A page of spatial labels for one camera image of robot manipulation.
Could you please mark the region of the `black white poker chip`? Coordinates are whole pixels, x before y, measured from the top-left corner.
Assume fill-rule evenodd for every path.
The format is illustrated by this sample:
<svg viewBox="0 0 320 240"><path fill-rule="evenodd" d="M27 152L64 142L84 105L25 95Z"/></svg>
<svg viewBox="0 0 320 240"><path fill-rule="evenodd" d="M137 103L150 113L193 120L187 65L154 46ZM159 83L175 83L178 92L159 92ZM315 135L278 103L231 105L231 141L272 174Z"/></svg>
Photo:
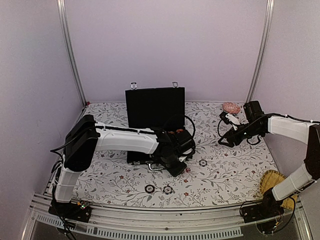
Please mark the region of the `black white poker chip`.
<svg viewBox="0 0 320 240"><path fill-rule="evenodd" d="M199 161L199 165L202 166L202 167L205 167L207 164L208 164L207 161L204 160L204 159Z"/></svg>
<svg viewBox="0 0 320 240"><path fill-rule="evenodd" d="M151 184L146 185L144 189L148 194L152 194L155 191L155 187Z"/></svg>

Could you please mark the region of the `black poker set case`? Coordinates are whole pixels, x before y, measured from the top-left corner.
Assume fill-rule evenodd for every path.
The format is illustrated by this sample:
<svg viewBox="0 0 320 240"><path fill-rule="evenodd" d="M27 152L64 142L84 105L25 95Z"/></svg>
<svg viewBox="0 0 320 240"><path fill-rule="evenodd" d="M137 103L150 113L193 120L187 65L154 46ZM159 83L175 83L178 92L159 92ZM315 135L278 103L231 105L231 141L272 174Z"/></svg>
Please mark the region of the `black poker set case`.
<svg viewBox="0 0 320 240"><path fill-rule="evenodd" d="M189 159L192 158L196 150L196 132L189 132L185 127L185 120L188 119L185 115L185 95L185 88L179 87L177 82L172 87L133 87L125 91L128 126L135 129L149 128L160 138L158 150L154 153L129 151L127 163L161 165L160 152L164 150L184 152Z"/></svg>

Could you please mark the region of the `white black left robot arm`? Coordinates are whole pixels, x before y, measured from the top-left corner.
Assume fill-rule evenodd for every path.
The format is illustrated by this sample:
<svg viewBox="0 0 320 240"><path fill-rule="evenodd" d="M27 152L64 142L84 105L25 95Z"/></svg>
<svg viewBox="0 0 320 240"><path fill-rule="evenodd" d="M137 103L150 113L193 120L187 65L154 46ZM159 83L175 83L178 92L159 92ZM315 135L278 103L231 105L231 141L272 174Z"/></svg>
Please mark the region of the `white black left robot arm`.
<svg viewBox="0 0 320 240"><path fill-rule="evenodd" d="M80 174L90 167L95 152L147 154L176 177L187 167L185 161L195 153L194 135L184 127L174 131L163 127L127 128L95 121L90 114L83 116L67 134L65 143L51 150L61 159L52 191L55 209L63 217L74 213L71 203L74 187Z"/></svg>

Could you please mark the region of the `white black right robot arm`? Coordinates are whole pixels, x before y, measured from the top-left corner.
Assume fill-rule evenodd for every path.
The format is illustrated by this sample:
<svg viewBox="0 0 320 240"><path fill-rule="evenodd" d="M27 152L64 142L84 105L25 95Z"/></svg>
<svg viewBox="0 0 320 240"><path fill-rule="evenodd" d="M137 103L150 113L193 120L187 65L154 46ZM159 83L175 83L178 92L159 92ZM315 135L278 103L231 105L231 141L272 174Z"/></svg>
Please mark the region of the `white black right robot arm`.
<svg viewBox="0 0 320 240"><path fill-rule="evenodd" d="M319 121L300 119L289 114L264 113L257 100L247 102L243 107L225 102L219 117L231 126L220 135L220 145L233 148L253 137L260 142L266 135L272 135L305 146L306 155L301 165L282 182L263 193L262 204L258 208L262 218L269 218L285 199L302 192L320 179Z"/></svg>

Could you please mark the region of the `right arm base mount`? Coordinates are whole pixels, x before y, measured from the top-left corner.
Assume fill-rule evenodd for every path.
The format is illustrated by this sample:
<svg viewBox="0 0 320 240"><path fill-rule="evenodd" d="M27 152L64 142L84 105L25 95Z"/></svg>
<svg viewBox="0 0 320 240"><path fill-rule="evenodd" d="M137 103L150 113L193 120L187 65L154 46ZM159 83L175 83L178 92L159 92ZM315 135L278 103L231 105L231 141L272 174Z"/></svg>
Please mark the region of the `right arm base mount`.
<svg viewBox="0 0 320 240"><path fill-rule="evenodd" d="M281 206L266 208L262 203L245 201L239 208L244 223L256 223L257 230L263 235L272 235L282 221L285 210Z"/></svg>

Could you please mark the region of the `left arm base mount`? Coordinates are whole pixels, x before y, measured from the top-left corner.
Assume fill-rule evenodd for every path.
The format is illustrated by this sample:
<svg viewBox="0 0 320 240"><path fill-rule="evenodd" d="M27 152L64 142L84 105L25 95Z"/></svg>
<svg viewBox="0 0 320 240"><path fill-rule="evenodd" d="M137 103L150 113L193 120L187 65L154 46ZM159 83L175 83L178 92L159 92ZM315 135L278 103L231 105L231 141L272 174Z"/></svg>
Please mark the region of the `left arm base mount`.
<svg viewBox="0 0 320 240"><path fill-rule="evenodd" d="M90 205L83 202L61 203L52 200L48 213L62 219L88 223L91 217L92 208Z"/></svg>

